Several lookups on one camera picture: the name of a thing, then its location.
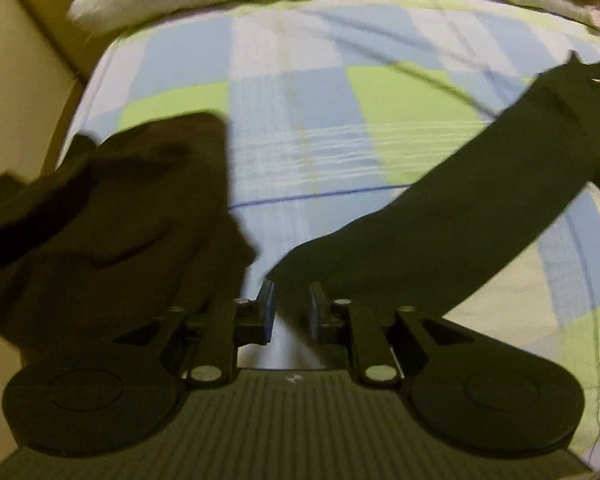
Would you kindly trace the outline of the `black long sleeve shirt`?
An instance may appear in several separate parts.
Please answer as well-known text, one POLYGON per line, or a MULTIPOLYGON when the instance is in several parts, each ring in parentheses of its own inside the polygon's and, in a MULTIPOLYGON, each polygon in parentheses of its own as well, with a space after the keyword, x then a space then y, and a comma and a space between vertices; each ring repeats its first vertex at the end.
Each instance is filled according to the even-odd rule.
POLYGON ((600 189, 600 62, 571 55, 389 205, 294 248, 268 274, 278 315, 310 326, 310 287, 392 319, 440 316, 534 242, 585 185, 600 189))

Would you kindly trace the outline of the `dark brown garment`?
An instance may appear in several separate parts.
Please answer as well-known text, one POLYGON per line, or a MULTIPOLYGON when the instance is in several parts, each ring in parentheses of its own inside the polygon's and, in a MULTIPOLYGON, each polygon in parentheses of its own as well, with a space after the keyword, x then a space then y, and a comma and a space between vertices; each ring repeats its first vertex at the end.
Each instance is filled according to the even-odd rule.
POLYGON ((50 174, 0 175, 0 336, 23 362, 239 296, 256 253, 228 210, 226 134, 211 113, 80 133, 50 174))

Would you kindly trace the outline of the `checkered bed sheet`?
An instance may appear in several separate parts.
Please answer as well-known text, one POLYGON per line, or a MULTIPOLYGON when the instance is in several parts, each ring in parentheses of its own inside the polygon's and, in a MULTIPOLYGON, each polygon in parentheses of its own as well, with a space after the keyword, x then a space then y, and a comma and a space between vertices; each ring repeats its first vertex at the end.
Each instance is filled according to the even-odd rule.
MULTIPOLYGON (((582 24, 489 0, 276 0, 182 15, 106 50, 73 117, 98 140, 194 110, 230 120, 230 202, 256 245, 244 287, 294 246, 398 197, 571 52, 582 24)), ((450 313, 567 367, 572 450, 600 468, 600 191, 450 313)))

